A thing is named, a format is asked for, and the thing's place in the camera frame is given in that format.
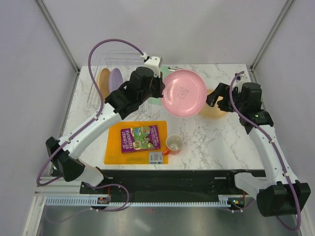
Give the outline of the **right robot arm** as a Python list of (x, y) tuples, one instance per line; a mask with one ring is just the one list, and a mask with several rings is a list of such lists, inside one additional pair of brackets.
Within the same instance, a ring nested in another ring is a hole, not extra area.
[(311, 189), (301, 183), (277, 146), (274, 123), (261, 107), (262, 89), (256, 83), (244, 83), (241, 89), (219, 83), (207, 96), (206, 103), (225, 112), (236, 112), (246, 133), (253, 141), (262, 161), (265, 179), (241, 172), (225, 181), (230, 193), (244, 190), (256, 200), (259, 212), (265, 216), (299, 215)]

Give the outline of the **orange-yellow plate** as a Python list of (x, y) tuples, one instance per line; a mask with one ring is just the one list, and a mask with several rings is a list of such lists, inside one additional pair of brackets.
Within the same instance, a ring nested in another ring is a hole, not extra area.
[(215, 104), (214, 107), (205, 104), (199, 114), (209, 119), (220, 119), (224, 117), (227, 112), (221, 111), (217, 104)]

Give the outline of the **pink plate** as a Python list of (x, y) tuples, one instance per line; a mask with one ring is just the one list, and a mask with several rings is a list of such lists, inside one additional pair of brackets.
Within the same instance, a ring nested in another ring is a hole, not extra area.
[(195, 72), (180, 69), (163, 79), (165, 89), (161, 103), (166, 111), (179, 118), (198, 114), (207, 99), (207, 88), (203, 79)]

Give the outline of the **tan plate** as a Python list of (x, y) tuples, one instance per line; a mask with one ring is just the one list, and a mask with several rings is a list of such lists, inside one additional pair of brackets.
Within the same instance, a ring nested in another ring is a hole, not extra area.
[(108, 68), (104, 68), (100, 70), (97, 76), (97, 86), (103, 96), (103, 99), (105, 99), (110, 94), (108, 87), (109, 75), (110, 70)]

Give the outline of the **purple plate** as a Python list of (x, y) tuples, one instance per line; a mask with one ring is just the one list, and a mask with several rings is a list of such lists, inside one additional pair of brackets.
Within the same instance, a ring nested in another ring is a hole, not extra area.
[(118, 68), (114, 68), (109, 75), (108, 87), (109, 92), (117, 90), (123, 84), (123, 77)]

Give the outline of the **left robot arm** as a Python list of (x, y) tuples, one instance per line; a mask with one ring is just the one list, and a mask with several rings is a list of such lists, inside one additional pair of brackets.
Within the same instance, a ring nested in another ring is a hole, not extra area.
[(117, 90), (102, 100), (99, 111), (72, 133), (46, 140), (51, 162), (66, 182), (85, 181), (96, 193), (104, 193), (108, 181), (101, 171), (79, 160), (83, 151), (111, 126), (124, 120), (150, 97), (162, 98), (165, 85), (159, 66), (140, 66)]

